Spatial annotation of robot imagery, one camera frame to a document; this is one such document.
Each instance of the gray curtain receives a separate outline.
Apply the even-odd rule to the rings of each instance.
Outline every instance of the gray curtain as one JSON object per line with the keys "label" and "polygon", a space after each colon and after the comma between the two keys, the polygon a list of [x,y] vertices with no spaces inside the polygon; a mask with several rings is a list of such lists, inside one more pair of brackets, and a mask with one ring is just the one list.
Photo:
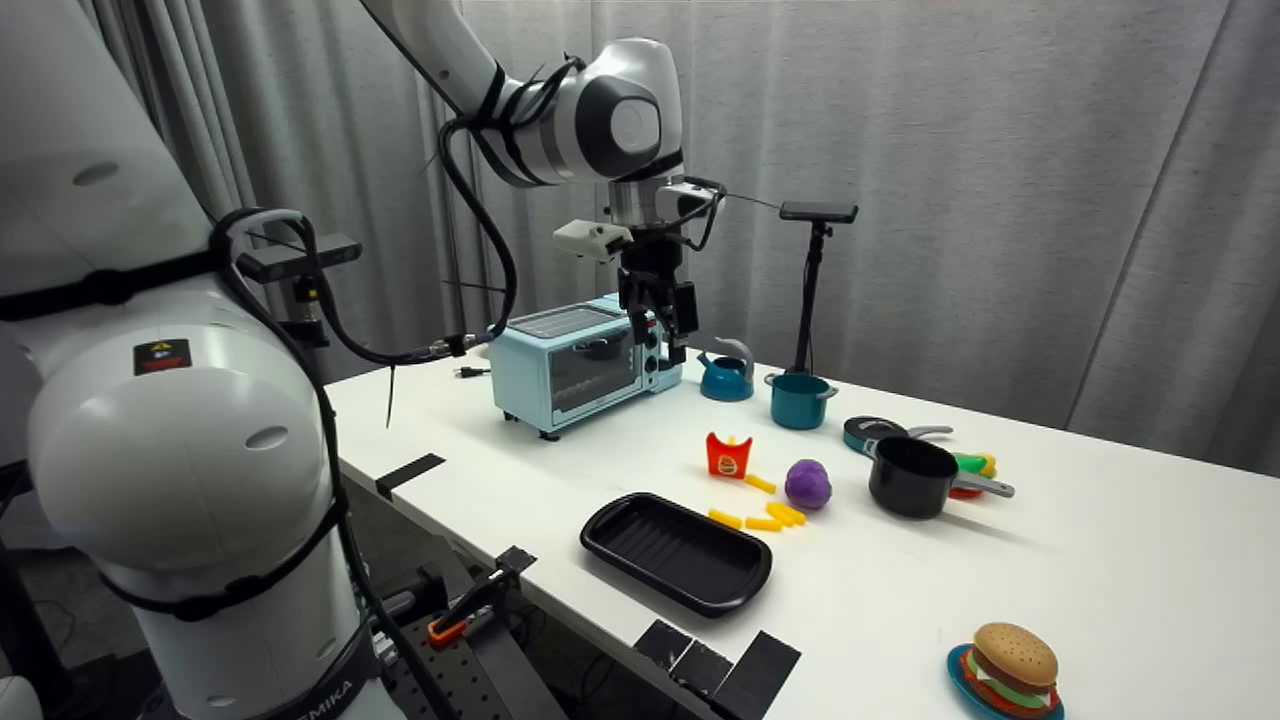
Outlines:
{"label": "gray curtain", "polygon": [[[561,51],[660,38],[681,72],[691,172],[773,202],[861,206],[827,246],[820,374],[1280,474],[1274,1],[462,8],[516,76]],[[442,284],[499,279],[430,163],[447,115],[355,0],[146,10],[173,24],[154,35],[177,38],[180,72],[198,81],[186,106],[223,128],[225,151],[202,140],[211,131],[189,133],[192,146],[214,145],[220,173],[257,202],[366,243],[335,273],[362,338],[406,347],[490,316],[486,293]],[[177,56],[163,58],[173,73]],[[198,90],[215,76],[225,106]],[[221,163],[229,137],[243,178]],[[207,173],[196,151],[179,159]],[[515,245],[520,310],[611,290],[609,268],[547,242],[600,217],[602,188],[517,191],[477,158],[470,168]],[[687,261],[704,334],[787,363],[806,236],[731,200]]]}

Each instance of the label sticker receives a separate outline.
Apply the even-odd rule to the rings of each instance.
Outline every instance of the label sticker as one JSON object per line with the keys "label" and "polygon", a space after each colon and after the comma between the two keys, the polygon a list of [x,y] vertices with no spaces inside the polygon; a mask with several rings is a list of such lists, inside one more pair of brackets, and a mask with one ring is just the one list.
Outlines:
{"label": "label sticker", "polygon": [[133,374],[191,366],[191,345],[186,338],[155,340],[133,346]]}

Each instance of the floor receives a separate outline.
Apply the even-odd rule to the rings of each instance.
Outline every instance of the floor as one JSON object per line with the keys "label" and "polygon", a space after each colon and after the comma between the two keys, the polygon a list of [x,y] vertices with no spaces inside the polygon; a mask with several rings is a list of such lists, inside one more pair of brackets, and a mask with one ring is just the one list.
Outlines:
{"label": "floor", "polygon": [[[353,523],[375,579],[381,566],[403,565],[424,547],[426,533],[380,498],[352,486]],[[92,564],[73,551],[15,552],[31,597],[63,661],[77,665],[101,655],[146,647],[133,614],[97,582]],[[689,719],[648,683],[602,656],[573,632],[540,611],[524,611],[513,635],[573,720]],[[0,657],[0,676],[8,662]]]}

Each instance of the blue plate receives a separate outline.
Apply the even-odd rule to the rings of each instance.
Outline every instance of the blue plate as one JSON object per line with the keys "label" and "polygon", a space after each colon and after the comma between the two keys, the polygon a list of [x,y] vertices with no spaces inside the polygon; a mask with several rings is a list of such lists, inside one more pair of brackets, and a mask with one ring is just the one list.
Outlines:
{"label": "blue plate", "polygon": [[[970,705],[983,716],[991,720],[1015,720],[1011,715],[1005,715],[1004,712],[996,710],[995,707],[987,705],[978,697],[978,693],[973,692],[969,683],[964,680],[964,670],[960,669],[960,659],[964,657],[965,651],[973,647],[973,643],[957,644],[951,648],[947,653],[947,675],[951,676],[951,682],[955,684],[960,694],[969,701]],[[1066,710],[1062,707],[1062,698],[1057,698],[1057,707],[1050,711],[1044,716],[1044,720],[1062,720],[1066,717]]]}

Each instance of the toaster oven window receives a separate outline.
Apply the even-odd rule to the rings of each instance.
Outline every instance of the toaster oven window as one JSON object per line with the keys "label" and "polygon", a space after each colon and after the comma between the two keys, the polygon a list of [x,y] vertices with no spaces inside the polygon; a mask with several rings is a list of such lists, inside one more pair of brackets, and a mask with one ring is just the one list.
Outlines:
{"label": "toaster oven window", "polygon": [[561,413],[636,382],[631,331],[618,331],[550,354],[552,409]]}

